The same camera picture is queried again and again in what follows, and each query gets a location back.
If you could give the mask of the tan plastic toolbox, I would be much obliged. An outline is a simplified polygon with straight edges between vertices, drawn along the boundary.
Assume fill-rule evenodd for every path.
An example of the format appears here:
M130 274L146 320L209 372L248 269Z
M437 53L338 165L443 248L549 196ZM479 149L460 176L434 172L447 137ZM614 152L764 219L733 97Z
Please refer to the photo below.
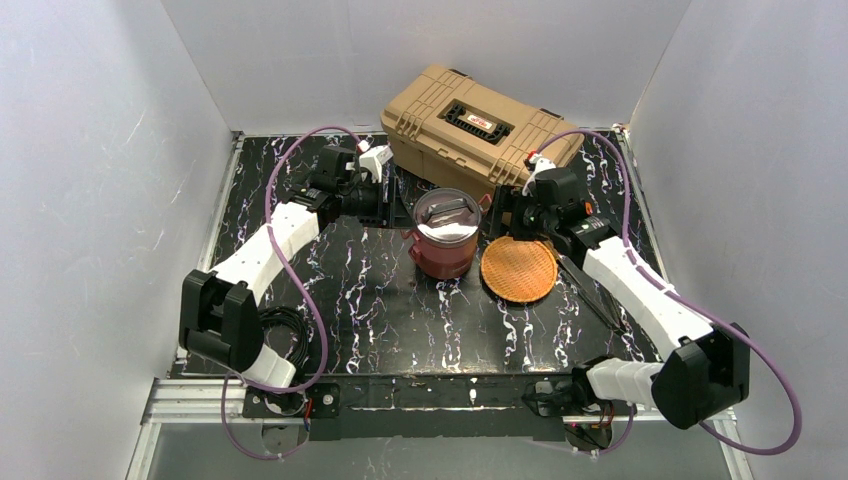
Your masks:
M567 166L584 137L562 116L521 103L441 65L427 67L380 114L395 164L437 187L479 199L523 186L537 149Z

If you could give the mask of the dark transparent round lid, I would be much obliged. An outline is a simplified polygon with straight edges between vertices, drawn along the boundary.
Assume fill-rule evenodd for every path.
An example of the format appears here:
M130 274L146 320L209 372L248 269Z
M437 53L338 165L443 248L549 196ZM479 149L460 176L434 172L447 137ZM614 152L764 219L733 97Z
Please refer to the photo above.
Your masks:
M470 241L479 230L482 210L469 194L436 188L421 196L412 210L414 229L426 240L445 246Z

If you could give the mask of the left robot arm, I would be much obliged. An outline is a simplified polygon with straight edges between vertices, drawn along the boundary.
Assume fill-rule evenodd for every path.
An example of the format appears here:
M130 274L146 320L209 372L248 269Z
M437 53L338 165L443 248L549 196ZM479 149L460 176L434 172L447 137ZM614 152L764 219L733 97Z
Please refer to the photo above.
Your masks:
M387 145L360 143L321 150L314 168L272 194L265 224L234 254L208 271L193 270L181 290L178 343L188 353L274 393L295 391L296 367L265 342L261 298L290 261L341 217L365 227L408 229L411 216L386 169Z

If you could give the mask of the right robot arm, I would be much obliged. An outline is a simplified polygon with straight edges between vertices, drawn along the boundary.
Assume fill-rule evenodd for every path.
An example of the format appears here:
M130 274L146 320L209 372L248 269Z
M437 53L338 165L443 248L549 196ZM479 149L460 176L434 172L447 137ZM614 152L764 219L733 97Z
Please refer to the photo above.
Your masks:
M549 240L555 250L602 285L642 328L657 362L602 356L572 368L564 381L530 394L540 415L606 401L656 408L688 429L744 400L750 392L751 351L738 337L672 299L673 289L626 246L610 221L592 212L567 168L536 170L526 187L499 185L491 205L514 240Z

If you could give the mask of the red steel lunch bowl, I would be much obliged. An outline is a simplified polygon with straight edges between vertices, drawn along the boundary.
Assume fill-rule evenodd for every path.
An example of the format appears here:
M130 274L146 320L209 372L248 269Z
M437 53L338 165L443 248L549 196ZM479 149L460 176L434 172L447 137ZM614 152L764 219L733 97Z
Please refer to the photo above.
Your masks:
M458 242L446 243L426 237L418 229L403 231L404 240L411 238L408 255L427 276L448 280L464 275L473 263L479 234L474 232Z

